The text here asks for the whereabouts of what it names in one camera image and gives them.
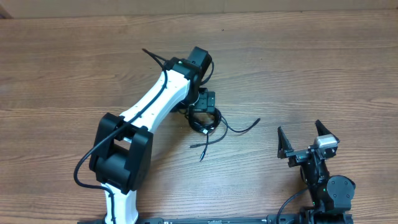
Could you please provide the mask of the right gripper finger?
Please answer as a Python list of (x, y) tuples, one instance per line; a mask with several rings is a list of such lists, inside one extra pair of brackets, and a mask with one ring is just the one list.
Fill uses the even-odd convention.
[(326, 136), (331, 134), (336, 139), (337, 143), (340, 142), (340, 140), (331, 131), (329, 131), (319, 119), (315, 121), (315, 126), (317, 128), (317, 133), (319, 136)]
[(286, 157), (289, 156), (291, 152), (294, 151), (293, 147), (291, 146), (289, 140), (287, 139), (284, 131), (282, 130), (282, 127), (279, 126), (277, 128), (277, 134), (278, 134), (278, 152), (277, 152), (277, 157), (279, 159), (285, 159)]

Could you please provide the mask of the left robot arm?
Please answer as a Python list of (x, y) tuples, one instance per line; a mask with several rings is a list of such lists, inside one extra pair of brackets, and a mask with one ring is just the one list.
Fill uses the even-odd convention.
[(188, 58), (170, 60), (149, 55), (162, 69), (155, 85), (120, 115), (106, 113), (98, 125), (89, 168), (106, 196), (100, 223), (137, 222), (136, 195), (150, 167), (154, 133), (170, 112), (185, 110), (189, 126), (205, 135), (221, 121), (215, 93), (204, 88), (204, 75), (214, 68), (208, 51), (195, 47)]

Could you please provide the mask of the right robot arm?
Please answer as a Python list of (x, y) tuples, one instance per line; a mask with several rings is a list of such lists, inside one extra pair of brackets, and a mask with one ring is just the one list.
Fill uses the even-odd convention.
[[(315, 121), (318, 136), (306, 149), (296, 151), (281, 127), (278, 127), (279, 159), (288, 159), (289, 167), (300, 167), (305, 189), (287, 199), (275, 216), (276, 223), (353, 223), (351, 200), (356, 184), (346, 176), (330, 175), (326, 160), (336, 156), (340, 140), (320, 120)], [(302, 207), (297, 214), (283, 214), (284, 208), (295, 198), (309, 192), (311, 207)]]

